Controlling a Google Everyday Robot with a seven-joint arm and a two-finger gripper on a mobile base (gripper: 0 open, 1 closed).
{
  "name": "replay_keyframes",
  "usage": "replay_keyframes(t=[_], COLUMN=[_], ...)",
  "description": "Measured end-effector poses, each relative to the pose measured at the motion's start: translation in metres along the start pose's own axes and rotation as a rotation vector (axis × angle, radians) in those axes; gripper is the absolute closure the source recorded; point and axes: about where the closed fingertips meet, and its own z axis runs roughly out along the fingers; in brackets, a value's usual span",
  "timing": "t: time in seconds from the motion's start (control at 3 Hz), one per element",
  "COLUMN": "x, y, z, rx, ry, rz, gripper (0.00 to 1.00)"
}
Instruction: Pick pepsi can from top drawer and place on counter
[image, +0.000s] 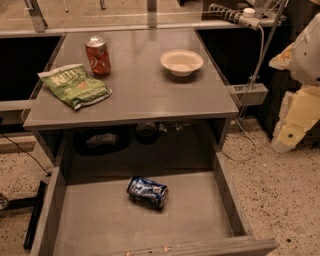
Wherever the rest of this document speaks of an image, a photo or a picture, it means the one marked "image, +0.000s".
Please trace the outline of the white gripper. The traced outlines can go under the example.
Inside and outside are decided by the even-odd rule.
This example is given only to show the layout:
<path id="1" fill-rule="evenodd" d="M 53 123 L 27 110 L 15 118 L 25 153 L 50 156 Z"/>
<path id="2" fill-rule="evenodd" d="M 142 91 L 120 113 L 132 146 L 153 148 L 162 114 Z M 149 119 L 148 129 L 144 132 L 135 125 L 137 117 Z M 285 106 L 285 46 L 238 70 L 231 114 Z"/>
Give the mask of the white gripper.
<path id="1" fill-rule="evenodd" d="M 269 61 L 269 66 L 278 70 L 289 70 L 293 46 L 291 43 L 273 57 Z M 287 92 L 282 100 L 271 147 L 278 153 L 294 149 L 319 120 L 319 86 L 303 85 L 295 93 Z"/>

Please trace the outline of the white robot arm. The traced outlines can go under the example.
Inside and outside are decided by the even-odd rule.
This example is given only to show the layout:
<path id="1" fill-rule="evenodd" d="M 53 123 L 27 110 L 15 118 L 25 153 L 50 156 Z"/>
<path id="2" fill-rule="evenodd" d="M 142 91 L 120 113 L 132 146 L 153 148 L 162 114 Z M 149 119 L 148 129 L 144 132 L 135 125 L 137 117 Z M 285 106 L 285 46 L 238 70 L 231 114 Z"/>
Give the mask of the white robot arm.
<path id="1" fill-rule="evenodd" d="M 269 62 L 302 84 L 282 100 L 271 146 L 278 153 L 294 149 L 320 120 L 320 14 L 316 14 L 295 42 Z"/>

